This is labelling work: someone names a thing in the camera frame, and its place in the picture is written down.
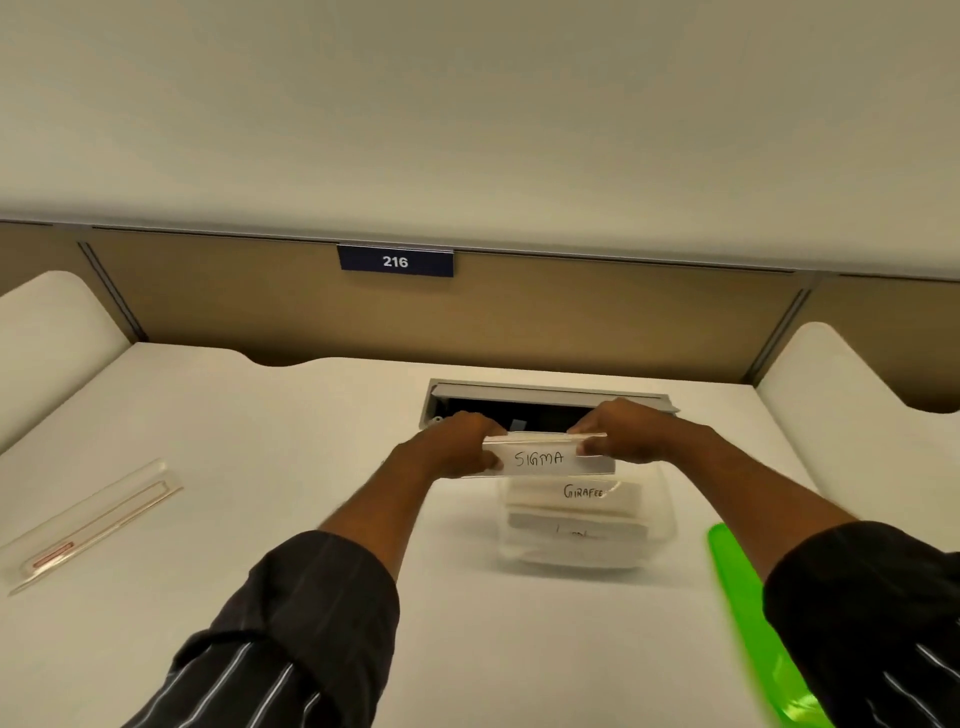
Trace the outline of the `person's left hand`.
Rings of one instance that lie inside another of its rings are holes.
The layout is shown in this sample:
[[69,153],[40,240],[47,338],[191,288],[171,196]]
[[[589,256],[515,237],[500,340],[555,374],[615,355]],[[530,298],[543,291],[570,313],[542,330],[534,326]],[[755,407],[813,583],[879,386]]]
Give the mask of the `person's left hand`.
[[465,462],[489,436],[505,435],[493,419],[474,412],[458,412],[430,424],[395,449],[398,462],[413,467],[427,480],[465,478]]

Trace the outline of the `person's right hand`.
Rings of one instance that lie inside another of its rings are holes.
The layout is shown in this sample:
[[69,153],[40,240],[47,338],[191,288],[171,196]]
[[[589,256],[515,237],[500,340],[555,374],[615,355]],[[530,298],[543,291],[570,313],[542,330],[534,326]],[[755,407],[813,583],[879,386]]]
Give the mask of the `person's right hand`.
[[676,465],[717,437],[708,426],[624,397],[602,402],[567,433],[603,433],[605,437],[592,439],[619,439],[625,446],[625,458],[617,460],[633,464],[669,462]]

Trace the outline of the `white handwritten paper slip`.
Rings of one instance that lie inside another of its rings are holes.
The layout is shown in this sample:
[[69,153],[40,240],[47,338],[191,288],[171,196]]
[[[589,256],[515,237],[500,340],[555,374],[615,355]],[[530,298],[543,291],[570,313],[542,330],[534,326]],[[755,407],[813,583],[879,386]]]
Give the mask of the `white handwritten paper slip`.
[[499,468],[472,474],[478,478],[581,477],[612,475],[617,461],[606,455],[582,455],[580,444],[603,433],[510,432],[488,436],[483,449],[499,459]]
[[600,477],[523,477],[507,479],[499,491],[508,507],[638,516],[642,484]]
[[630,517],[546,512],[509,512],[506,528],[526,536],[597,541],[644,541],[647,524]]

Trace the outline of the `person's left forearm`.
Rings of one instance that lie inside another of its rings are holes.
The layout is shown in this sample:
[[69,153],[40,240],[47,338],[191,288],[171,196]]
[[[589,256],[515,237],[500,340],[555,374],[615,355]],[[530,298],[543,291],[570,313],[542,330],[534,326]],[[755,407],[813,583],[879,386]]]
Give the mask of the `person's left forearm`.
[[403,556],[436,479],[398,447],[317,529],[249,570],[122,728],[372,728]]

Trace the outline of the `person's right forearm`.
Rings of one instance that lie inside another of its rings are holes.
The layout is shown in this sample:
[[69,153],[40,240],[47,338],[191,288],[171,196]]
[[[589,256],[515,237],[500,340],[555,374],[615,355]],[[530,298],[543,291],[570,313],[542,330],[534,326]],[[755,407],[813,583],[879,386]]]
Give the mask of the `person's right forearm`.
[[763,582],[763,613],[835,728],[960,728],[960,551],[860,519],[713,429],[670,461]]

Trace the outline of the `clear plastic container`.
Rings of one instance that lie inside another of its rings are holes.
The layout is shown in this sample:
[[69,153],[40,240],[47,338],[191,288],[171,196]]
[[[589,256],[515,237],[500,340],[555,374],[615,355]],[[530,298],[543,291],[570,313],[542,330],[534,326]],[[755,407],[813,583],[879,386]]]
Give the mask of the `clear plastic container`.
[[[642,500],[639,514],[621,516],[621,518],[635,519],[647,525],[650,528],[649,537],[646,540],[617,541],[526,536],[506,527],[506,516],[509,512],[552,512],[560,515],[601,514],[508,507],[501,503],[499,495],[498,553],[502,559],[550,568],[609,572],[634,570],[644,567],[674,540],[677,532],[676,516],[666,478],[660,466],[641,467],[641,475],[638,479],[619,478],[613,474],[570,476],[570,478],[629,480],[640,483]],[[513,479],[523,479],[523,477],[513,477]]]

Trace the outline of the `beige partition panel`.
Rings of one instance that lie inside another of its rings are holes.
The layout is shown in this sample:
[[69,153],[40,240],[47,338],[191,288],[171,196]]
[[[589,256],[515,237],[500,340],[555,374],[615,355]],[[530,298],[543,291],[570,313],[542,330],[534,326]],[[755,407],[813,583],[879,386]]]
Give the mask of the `beige partition panel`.
[[71,273],[90,288],[131,342],[149,342],[91,240],[86,225],[0,220],[0,296],[46,272]]
[[960,278],[799,273],[741,382],[757,385],[807,323],[831,326],[907,406],[960,410]]
[[268,365],[374,358],[739,383],[799,273],[458,251],[454,276],[349,272],[333,244],[93,229],[152,343]]

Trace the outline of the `green plastic lid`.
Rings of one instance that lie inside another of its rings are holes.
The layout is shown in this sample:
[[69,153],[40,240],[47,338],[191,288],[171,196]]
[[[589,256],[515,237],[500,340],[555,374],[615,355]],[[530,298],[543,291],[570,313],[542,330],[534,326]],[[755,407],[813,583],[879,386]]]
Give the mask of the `green plastic lid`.
[[763,613],[763,584],[725,524],[705,535],[746,670],[776,728],[834,728]]

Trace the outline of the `dark blue number sign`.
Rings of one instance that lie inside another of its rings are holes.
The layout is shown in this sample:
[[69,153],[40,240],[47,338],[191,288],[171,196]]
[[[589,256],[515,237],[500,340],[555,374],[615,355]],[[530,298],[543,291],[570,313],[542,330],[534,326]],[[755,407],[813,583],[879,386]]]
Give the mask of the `dark blue number sign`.
[[343,271],[445,279],[455,276],[452,249],[340,243],[336,250]]

